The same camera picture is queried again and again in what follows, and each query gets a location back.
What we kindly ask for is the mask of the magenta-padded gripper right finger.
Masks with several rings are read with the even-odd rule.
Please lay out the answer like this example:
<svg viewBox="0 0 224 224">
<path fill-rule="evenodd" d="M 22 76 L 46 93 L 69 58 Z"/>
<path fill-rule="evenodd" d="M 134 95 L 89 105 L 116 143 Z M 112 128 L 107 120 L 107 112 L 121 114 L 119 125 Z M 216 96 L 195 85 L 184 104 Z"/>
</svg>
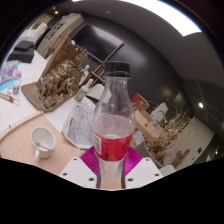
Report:
<svg viewBox="0 0 224 224">
<path fill-rule="evenodd" d="M 123 166 L 123 189 L 140 188 L 162 177 L 150 157 L 142 157 L 135 149 L 129 148 Z"/>
</svg>

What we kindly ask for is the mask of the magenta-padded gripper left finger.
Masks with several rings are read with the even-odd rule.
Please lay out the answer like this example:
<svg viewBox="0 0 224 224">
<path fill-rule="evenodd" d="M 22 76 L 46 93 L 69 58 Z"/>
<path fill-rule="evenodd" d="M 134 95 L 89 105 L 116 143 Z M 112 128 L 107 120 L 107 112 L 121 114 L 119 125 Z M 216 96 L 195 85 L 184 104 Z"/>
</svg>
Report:
<svg viewBox="0 0 224 224">
<path fill-rule="evenodd" d="M 84 188 L 97 189 L 100 186 L 99 163 L 94 148 L 81 157 L 73 157 L 59 176 Z"/>
</svg>

